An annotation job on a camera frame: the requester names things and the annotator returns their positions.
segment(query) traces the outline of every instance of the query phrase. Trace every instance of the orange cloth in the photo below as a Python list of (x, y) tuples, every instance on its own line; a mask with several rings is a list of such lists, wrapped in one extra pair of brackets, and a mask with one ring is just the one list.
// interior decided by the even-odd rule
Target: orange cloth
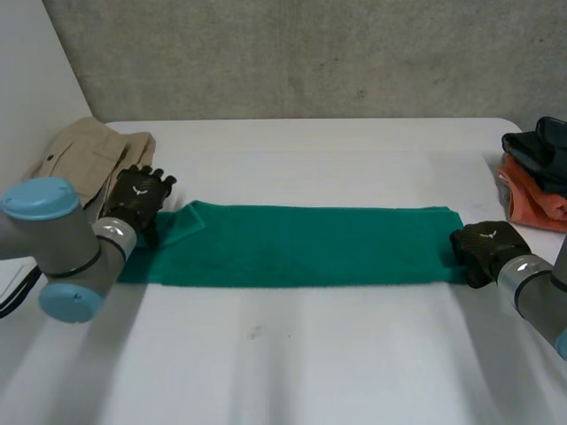
[(504, 156), (498, 177), (510, 189), (510, 221), (567, 233), (567, 199), (544, 193), (510, 155)]

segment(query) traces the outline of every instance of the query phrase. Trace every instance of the black cable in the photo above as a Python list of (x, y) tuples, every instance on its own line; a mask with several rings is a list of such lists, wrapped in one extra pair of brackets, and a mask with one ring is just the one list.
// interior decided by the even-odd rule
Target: black cable
[(42, 275), (42, 271), (38, 266), (32, 268), (29, 273), (22, 279), (16, 290), (14, 290), (8, 298), (0, 303), (0, 319), (6, 317), (16, 310), (27, 297)]

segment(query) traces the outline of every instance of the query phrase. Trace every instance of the black cloth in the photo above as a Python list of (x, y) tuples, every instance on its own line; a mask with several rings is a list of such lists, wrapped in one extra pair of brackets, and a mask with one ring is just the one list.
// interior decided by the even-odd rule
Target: black cloth
[(533, 177), (541, 190), (567, 198), (567, 122), (542, 117), (535, 131), (504, 135), (502, 148)]

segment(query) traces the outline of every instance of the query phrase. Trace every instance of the green towel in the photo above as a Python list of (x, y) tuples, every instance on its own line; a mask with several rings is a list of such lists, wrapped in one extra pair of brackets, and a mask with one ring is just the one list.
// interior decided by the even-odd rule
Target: green towel
[(464, 282), (446, 207), (220, 206), (158, 214), (162, 244), (138, 247), (121, 282), (290, 288)]

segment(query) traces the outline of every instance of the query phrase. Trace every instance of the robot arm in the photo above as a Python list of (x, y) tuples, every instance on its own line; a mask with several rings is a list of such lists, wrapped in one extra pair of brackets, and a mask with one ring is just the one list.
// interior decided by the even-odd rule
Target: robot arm
[(567, 238), (555, 265), (533, 255), (506, 221), (484, 221), (451, 235), (454, 254), (467, 267), (468, 283), (496, 282), (520, 315), (567, 360)]
[(65, 322), (91, 320), (142, 235), (158, 243), (156, 213), (175, 178), (123, 171), (92, 226), (71, 184), (57, 177), (14, 186), (0, 205), (0, 259), (33, 256), (47, 276), (41, 308)]

